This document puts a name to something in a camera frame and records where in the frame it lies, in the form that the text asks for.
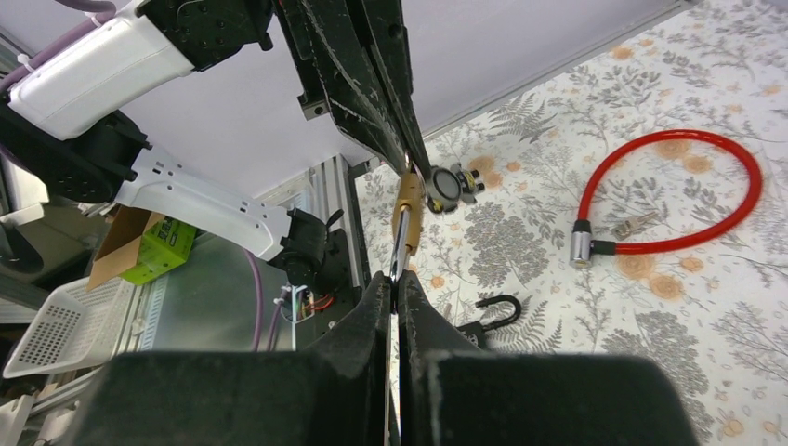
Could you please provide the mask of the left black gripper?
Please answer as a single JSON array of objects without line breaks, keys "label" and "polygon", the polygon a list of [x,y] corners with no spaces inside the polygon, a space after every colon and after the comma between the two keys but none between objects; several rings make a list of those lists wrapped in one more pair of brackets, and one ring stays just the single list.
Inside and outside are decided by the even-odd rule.
[{"label": "left black gripper", "polygon": [[398,174],[414,170],[428,180],[431,164],[414,112],[402,4],[362,4],[372,59],[345,1],[273,2],[302,86],[298,104],[307,120],[331,115],[340,133]]}]

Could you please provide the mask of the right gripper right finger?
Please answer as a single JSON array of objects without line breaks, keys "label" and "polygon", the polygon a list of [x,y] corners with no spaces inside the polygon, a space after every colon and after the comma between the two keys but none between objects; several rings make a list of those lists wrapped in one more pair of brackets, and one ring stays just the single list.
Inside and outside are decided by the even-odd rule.
[{"label": "right gripper right finger", "polygon": [[397,282],[405,445],[693,445],[677,392],[626,355],[504,354],[473,345]]}]

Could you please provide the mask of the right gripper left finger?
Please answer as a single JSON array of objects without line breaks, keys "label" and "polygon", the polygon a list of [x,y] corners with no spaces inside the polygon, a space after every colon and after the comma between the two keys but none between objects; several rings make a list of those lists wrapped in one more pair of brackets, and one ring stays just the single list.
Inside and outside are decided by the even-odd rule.
[{"label": "right gripper left finger", "polygon": [[391,283],[298,351],[146,352],[104,366],[71,445],[385,445]]}]

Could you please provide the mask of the black padlock with keys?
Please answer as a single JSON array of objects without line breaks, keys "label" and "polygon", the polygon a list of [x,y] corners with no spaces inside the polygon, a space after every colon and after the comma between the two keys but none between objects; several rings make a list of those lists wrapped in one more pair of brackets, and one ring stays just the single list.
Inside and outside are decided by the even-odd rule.
[{"label": "black padlock with keys", "polygon": [[481,299],[475,304],[477,308],[487,308],[498,304],[509,304],[512,307],[512,312],[500,320],[494,320],[487,323],[482,321],[473,321],[456,328],[456,330],[471,344],[480,349],[488,348],[487,333],[499,328],[511,325],[516,322],[521,315],[522,306],[519,300],[512,295],[495,295]]}]

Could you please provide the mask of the brass padlock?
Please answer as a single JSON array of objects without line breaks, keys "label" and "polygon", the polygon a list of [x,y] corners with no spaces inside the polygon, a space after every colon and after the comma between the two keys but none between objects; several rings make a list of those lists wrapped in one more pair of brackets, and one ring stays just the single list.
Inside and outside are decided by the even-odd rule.
[{"label": "brass padlock", "polygon": [[409,258],[418,250],[426,211],[440,215],[457,210],[461,203],[473,204],[485,190],[481,172],[461,164],[450,167],[432,165],[421,173],[415,163],[408,162],[400,175],[400,185],[391,219],[394,248],[389,277],[398,282],[408,266]]}]

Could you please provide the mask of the red cable lock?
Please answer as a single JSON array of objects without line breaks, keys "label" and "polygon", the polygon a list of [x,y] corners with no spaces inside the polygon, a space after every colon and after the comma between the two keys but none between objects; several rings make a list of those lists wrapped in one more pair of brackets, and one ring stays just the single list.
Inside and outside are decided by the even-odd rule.
[{"label": "red cable lock", "polygon": [[[697,156],[684,143],[699,142],[717,154],[727,154],[738,162],[745,185],[738,205],[720,202],[719,195],[704,186],[692,173],[673,174],[676,185],[652,174],[608,177],[612,168],[627,161],[641,148],[665,149],[669,159],[652,162],[658,173]],[[612,151],[595,169],[579,200],[577,217],[569,241],[569,263],[588,268],[597,256],[644,256],[687,250],[724,236],[743,223],[761,199],[764,176],[754,155],[740,143],[708,131],[677,129],[648,134]],[[630,216],[657,212],[658,217],[623,241],[611,229]]]}]

